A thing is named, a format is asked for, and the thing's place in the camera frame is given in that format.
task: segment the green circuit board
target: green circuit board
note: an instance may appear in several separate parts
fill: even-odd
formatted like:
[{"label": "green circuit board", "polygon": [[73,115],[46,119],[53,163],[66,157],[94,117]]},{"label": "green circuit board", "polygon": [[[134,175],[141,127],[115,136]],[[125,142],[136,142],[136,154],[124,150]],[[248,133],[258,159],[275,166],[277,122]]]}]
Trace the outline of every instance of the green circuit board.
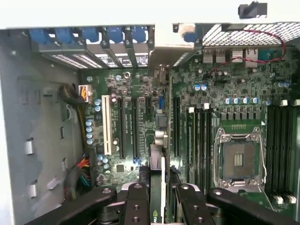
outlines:
[{"label": "green circuit board", "polygon": [[[285,61],[278,63],[258,64],[251,69],[245,68],[244,63],[231,63],[212,71],[219,64],[199,61],[200,56],[195,56],[183,67],[171,71],[173,102],[169,155],[170,166],[176,169],[181,182],[196,184],[206,193],[216,186],[214,145],[220,128],[228,134],[249,134],[258,128],[263,158],[259,152],[253,161],[259,164],[268,158],[268,105],[280,105],[282,100],[291,104],[295,99],[293,94],[297,87],[293,74],[299,62],[287,54]],[[95,168],[96,184],[112,186],[119,191],[123,184],[138,181],[139,166],[149,163],[148,148],[155,138],[155,112],[161,104],[167,112],[168,88],[155,84],[145,68],[82,70],[81,73],[82,84],[92,89],[92,100],[86,103],[85,116],[93,121],[93,142],[89,149],[101,156]],[[114,144],[108,156],[104,155],[102,112],[95,111],[94,104],[103,95],[111,99]],[[291,119],[295,120],[295,115],[293,111]],[[289,157],[294,158],[295,151]],[[104,163],[103,158],[107,158],[108,163]],[[291,162],[289,172],[294,178],[293,169],[294,162]],[[291,179],[289,182],[293,191],[294,183]],[[264,193],[241,195],[285,215],[294,215],[295,205],[277,205]]]}]

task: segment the red wire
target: red wire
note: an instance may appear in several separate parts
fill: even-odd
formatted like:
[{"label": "red wire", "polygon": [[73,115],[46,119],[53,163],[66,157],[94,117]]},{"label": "red wire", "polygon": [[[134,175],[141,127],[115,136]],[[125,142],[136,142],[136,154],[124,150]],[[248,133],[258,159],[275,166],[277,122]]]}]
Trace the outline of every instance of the red wire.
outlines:
[{"label": "red wire", "polygon": [[256,63],[268,63],[268,62],[275,62],[275,61],[280,61],[282,60],[282,58],[285,56],[285,53],[286,53],[286,48],[285,48],[285,43],[284,41],[279,37],[277,36],[276,34],[272,34],[272,33],[269,33],[269,32],[266,32],[266,31],[261,31],[261,30],[244,30],[245,32],[251,32],[251,33],[256,33],[256,34],[267,34],[269,36],[272,36],[272,37],[275,37],[276,39],[278,39],[280,42],[281,42],[281,46],[282,46],[282,55],[281,57],[279,58],[276,58],[276,59],[272,59],[272,60],[250,60],[250,59],[247,59],[247,58],[242,58],[242,57],[235,57],[235,58],[231,58],[229,61],[227,62],[224,62],[224,63],[221,63],[218,67],[215,67],[213,68],[213,70],[211,71],[211,73],[215,70],[217,70],[218,68],[220,68],[221,66],[224,66],[230,62],[232,62],[233,60],[243,60],[243,61],[247,61],[247,62],[256,62]]}]

